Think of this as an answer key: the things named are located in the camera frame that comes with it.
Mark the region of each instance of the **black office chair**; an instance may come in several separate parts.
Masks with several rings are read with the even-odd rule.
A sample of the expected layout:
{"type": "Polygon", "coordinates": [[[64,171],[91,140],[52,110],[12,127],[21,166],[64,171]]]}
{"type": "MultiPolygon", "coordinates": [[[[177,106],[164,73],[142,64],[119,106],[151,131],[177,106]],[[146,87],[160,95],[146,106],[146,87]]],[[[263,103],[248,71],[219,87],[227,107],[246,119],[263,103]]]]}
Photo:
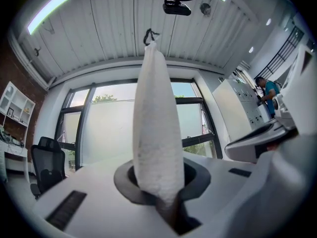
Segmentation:
{"type": "Polygon", "coordinates": [[[65,153],[59,143],[48,137],[41,137],[39,145],[32,145],[31,155],[37,184],[30,185],[36,199],[45,191],[65,179],[65,153]]]}

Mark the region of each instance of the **corrugated ceiling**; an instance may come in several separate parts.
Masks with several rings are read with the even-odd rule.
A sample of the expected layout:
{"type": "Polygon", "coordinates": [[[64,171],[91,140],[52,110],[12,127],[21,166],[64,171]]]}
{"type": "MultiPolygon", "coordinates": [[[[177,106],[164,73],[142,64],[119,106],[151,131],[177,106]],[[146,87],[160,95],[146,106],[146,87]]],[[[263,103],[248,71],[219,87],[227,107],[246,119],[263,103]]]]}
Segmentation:
{"type": "MultiPolygon", "coordinates": [[[[31,8],[43,1],[28,3],[13,28],[45,80],[104,60],[143,56],[148,28],[161,33],[158,48],[166,57],[224,68],[238,49],[251,42],[253,35],[249,33],[259,24],[243,10],[240,0],[189,1],[186,4],[192,14],[188,17],[165,14],[163,0],[69,0],[30,36],[26,26],[38,10],[31,8]],[[202,14],[202,3],[211,6],[210,15],[202,14]],[[34,49],[40,50],[38,57],[34,49]]],[[[256,0],[244,1],[254,5],[256,0]]],[[[256,17],[273,11],[277,1],[266,4],[265,9],[254,7],[256,17]]]]}

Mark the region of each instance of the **window frame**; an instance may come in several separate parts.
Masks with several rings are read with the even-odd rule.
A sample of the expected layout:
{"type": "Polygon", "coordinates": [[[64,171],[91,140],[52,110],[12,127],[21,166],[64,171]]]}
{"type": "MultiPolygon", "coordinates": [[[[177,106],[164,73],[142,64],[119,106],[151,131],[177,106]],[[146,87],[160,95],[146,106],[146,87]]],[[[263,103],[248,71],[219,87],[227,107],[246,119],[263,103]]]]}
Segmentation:
{"type": "MultiPolygon", "coordinates": [[[[218,134],[216,131],[216,128],[214,126],[210,111],[208,109],[208,106],[204,100],[204,97],[201,94],[201,91],[194,81],[194,79],[181,79],[181,78],[171,78],[170,79],[171,83],[191,83],[191,86],[193,87],[193,90],[196,94],[197,97],[184,97],[184,98],[175,98],[176,104],[177,105],[186,105],[186,104],[201,104],[201,109],[202,112],[205,113],[206,115],[206,123],[208,125],[208,128],[211,128],[212,132],[208,134],[202,134],[199,136],[195,137],[190,137],[190,138],[185,138],[182,139],[182,145],[183,148],[187,146],[192,146],[192,145],[197,145],[200,143],[204,143],[207,141],[213,141],[214,143],[214,148],[216,151],[216,157],[218,159],[222,159],[222,151],[221,151],[221,146],[218,138],[218,134]]],[[[126,80],[115,80],[115,81],[108,81],[104,83],[98,83],[98,84],[91,84],[87,85],[84,87],[79,87],[76,89],[70,89],[65,101],[63,103],[62,109],[60,111],[60,114],[58,116],[57,124],[56,124],[56,129],[55,129],[55,136],[54,138],[57,140],[57,135],[60,129],[60,123],[63,119],[64,114],[69,114],[69,113],[76,113],[80,112],[80,117],[79,117],[79,122],[78,122],[78,127],[77,127],[77,132],[76,132],[76,142],[75,143],[64,143],[64,142],[58,142],[61,148],[75,151],[75,171],[79,170],[81,168],[80,166],[80,151],[81,151],[81,140],[82,140],[82,131],[83,127],[85,124],[85,118],[86,114],[89,108],[89,104],[93,100],[93,96],[95,94],[95,91],[98,87],[103,87],[103,86],[111,86],[111,85],[120,85],[120,84],[131,84],[131,83],[137,83],[138,79],[126,79],[126,80]],[[82,90],[89,90],[84,102],[84,105],[81,106],[75,106],[75,107],[67,107],[69,103],[71,103],[72,98],[74,97],[76,92],[82,91],[82,90]]]]}

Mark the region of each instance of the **floor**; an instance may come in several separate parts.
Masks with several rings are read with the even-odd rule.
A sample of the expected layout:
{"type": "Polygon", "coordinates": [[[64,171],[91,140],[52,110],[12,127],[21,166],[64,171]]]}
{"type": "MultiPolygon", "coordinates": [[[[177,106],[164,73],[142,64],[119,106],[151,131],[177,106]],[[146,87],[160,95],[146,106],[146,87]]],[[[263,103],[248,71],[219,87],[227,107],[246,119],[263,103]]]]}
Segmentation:
{"type": "Polygon", "coordinates": [[[11,199],[20,207],[32,211],[36,200],[31,192],[30,183],[36,183],[36,178],[30,176],[30,183],[28,183],[23,174],[7,173],[7,177],[8,182],[5,184],[5,188],[11,199]]]}

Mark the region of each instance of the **teal shirt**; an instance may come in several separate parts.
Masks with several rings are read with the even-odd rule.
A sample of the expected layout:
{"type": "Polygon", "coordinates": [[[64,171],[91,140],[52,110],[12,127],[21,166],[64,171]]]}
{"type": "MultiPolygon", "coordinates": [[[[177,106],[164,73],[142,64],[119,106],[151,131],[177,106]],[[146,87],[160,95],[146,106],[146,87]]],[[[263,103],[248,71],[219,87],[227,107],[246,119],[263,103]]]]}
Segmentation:
{"type": "MultiPolygon", "coordinates": [[[[275,85],[275,83],[268,81],[265,85],[265,95],[268,95],[268,93],[271,89],[274,89],[276,94],[279,94],[279,90],[278,90],[277,86],[275,85]]],[[[267,100],[267,107],[268,107],[270,114],[272,114],[272,115],[275,114],[272,100],[267,100]]]]}

